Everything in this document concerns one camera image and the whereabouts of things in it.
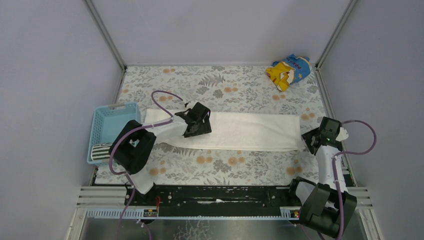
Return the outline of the white fluffy towel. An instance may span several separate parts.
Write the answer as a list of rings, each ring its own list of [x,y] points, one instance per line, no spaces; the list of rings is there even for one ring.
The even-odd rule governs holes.
[[[211,111],[211,132],[163,140],[174,147],[202,150],[259,152],[300,151],[300,118],[297,115]]]

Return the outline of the green white striped towel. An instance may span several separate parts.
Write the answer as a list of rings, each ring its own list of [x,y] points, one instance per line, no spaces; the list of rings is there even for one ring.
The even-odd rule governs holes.
[[[112,143],[99,143],[93,145],[90,152],[90,160],[94,163],[106,163],[110,159]]]

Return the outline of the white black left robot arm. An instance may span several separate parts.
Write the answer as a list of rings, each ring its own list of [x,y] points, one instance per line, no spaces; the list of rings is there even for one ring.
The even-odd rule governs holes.
[[[165,111],[167,118],[153,123],[130,120],[109,148],[109,160],[124,168],[130,185],[140,194],[147,194],[155,185],[146,169],[155,144],[173,137],[190,138],[212,132],[211,111],[200,102],[187,103],[176,113]]]

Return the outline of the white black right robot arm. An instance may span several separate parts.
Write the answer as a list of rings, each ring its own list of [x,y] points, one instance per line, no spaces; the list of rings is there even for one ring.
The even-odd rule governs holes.
[[[300,179],[295,195],[301,201],[300,223],[322,235],[341,238],[354,210],[357,199],[348,192],[337,154],[343,151],[338,140],[342,124],[324,117],[320,126],[302,135],[318,164],[318,182]]]

